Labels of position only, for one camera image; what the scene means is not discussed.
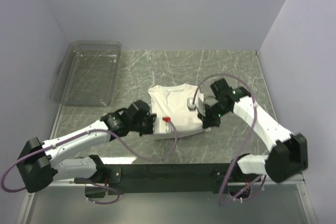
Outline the white t-shirt red print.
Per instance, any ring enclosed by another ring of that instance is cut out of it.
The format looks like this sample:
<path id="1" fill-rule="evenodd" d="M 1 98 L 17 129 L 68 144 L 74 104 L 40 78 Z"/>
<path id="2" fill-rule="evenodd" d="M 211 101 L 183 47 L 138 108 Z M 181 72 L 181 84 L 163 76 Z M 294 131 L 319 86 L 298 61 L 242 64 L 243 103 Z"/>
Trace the white t-shirt red print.
<path id="1" fill-rule="evenodd" d="M 187 137 L 211 129 L 203 129 L 202 121 L 197 117 L 198 111 L 187 108 L 187 99 L 193 97 L 197 86 L 182 84 L 179 86 L 165 87 L 156 85 L 148 89 L 151 97 L 151 112 L 158 116 L 169 116 L 177 129 L 177 137 Z M 174 139 L 174 130 L 170 134 L 154 134 L 155 140 Z"/>

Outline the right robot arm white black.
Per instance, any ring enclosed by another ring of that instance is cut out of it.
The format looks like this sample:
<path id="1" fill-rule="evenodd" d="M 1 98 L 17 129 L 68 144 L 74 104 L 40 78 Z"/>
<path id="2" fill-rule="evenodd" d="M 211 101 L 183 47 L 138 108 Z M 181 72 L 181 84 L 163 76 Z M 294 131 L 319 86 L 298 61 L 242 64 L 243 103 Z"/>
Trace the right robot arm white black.
<path id="1" fill-rule="evenodd" d="M 230 175 L 243 181 L 249 174 L 266 175 L 281 183 L 308 168 L 307 139 L 280 125 L 255 100 L 245 87 L 232 88 L 225 79 L 210 86 L 216 103 L 205 104 L 197 92 L 188 101 L 190 110 L 197 110 L 203 128 L 219 127 L 221 117 L 229 112 L 241 118 L 265 144 L 267 155 L 240 154 L 234 158 Z"/>

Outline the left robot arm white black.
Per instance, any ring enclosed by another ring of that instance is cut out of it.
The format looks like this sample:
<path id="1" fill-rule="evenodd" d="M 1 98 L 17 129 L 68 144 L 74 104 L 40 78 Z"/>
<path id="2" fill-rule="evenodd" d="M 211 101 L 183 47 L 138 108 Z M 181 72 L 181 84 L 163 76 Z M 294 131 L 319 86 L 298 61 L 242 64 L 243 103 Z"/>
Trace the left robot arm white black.
<path id="1" fill-rule="evenodd" d="M 107 113 L 89 126 L 65 136 L 44 141 L 31 138 L 24 145 L 16 165 L 24 189 L 35 193 L 53 181 L 68 178 L 101 182 L 105 170 L 98 155 L 74 159 L 71 156 L 94 145 L 118 140 L 130 132 L 152 135 L 156 119 L 157 115 L 150 111 L 149 105 L 137 100 L 128 108 Z"/>

